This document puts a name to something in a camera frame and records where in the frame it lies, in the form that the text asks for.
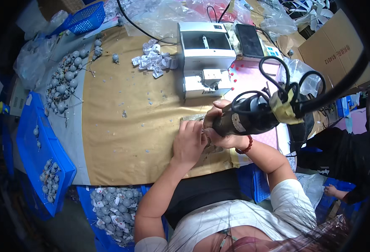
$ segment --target white fan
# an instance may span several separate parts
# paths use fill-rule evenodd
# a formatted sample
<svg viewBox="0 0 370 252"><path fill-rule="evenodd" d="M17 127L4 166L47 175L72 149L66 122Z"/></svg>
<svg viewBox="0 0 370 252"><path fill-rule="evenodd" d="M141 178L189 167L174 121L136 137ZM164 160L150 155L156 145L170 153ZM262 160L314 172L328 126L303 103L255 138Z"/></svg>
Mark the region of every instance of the white fan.
<svg viewBox="0 0 370 252"><path fill-rule="evenodd" d="M297 25L302 23L310 23L310 28L313 31L318 31L319 28L321 28L323 24L333 16L333 13L329 10L329 0L295 1L293 4L297 9L289 9L289 11L291 11L290 14L294 12L306 13L302 17L295 19L295 23Z"/></svg>

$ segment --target smartphone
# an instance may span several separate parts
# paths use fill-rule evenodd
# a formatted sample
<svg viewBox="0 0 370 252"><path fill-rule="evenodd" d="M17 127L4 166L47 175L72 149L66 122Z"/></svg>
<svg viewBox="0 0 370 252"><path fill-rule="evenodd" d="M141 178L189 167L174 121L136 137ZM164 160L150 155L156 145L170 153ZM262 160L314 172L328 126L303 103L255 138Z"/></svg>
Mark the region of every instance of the smartphone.
<svg viewBox="0 0 370 252"><path fill-rule="evenodd" d="M253 25L236 24L244 60L260 60L264 57L256 28Z"/></svg>

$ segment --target man's right hand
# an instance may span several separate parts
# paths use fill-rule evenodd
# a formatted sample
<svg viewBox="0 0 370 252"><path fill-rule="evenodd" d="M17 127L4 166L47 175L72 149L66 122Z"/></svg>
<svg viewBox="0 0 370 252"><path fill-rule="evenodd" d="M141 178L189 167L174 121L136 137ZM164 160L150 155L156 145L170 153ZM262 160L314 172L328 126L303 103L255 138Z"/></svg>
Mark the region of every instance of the man's right hand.
<svg viewBox="0 0 370 252"><path fill-rule="evenodd" d="M237 148L244 150L248 148L249 138L246 135L228 135L225 137L220 136L213 128L213 121L217 117L223 115L222 108L230 104L228 100L219 100L213 102L213 107L205 116L203 122L204 133L210 138L212 144L223 147L225 149Z"/></svg>

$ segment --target cardboard box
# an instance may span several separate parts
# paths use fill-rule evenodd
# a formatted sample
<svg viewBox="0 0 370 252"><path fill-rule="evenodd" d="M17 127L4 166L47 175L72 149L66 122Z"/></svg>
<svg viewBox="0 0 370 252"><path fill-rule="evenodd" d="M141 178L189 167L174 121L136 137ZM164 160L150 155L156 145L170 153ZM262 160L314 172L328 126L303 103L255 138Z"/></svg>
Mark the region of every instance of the cardboard box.
<svg viewBox="0 0 370 252"><path fill-rule="evenodd" d="M363 51L363 44L349 18L339 9L298 49L304 62L324 75L329 90L354 66ZM357 92L360 85L369 84L370 64L344 95Z"/></svg>
<svg viewBox="0 0 370 252"><path fill-rule="evenodd" d="M53 15L60 10L74 14L85 7L82 0L37 0L38 7L46 21L50 21Z"/></svg>

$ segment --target white t-shirt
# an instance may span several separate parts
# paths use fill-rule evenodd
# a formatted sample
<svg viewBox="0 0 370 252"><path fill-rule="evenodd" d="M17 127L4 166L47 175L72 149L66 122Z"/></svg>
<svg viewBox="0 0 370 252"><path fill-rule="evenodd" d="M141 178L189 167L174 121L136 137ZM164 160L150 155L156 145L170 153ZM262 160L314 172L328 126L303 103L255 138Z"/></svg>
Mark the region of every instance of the white t-shirt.
<svg viewBox="0 0 370 252"><path fill-rule="evenodd" d="M270 198L273 212L240 199L203 206L180 220L169 244L161 237L148 237L136 244L135 252L191 252L209 235L242 225L256 227L274 241L294 238L316 227L314 209L296 179L277 184Z"/></svg>

